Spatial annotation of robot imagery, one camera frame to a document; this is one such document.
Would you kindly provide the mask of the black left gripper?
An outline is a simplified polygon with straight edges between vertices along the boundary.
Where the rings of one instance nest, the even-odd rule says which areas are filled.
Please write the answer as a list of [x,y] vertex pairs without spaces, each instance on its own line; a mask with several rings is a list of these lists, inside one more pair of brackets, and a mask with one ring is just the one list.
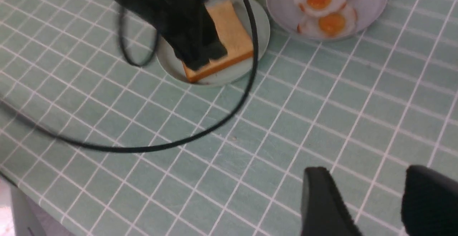
[[133,12],[152,25],[174,50],[175,56],[196,71],[210,60],[219,60],[227,50],[215,23],[205,8],[207,0],[114,0],[119,5],[119,36],[124,35],[124,17]]

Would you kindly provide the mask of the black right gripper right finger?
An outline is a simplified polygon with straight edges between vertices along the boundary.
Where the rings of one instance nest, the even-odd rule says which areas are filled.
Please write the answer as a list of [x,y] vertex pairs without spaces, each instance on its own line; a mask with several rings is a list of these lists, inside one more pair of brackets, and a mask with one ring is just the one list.
[[456,236],[457,181],[425,166],[409,166],[401,216],[409,236]]

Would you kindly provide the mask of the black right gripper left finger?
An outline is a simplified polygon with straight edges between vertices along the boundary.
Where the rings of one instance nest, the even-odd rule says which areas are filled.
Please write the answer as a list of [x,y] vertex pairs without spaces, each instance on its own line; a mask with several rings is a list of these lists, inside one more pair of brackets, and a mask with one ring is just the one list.
[[325,167],[304,170],[302,236],[361,236],[338,187]]

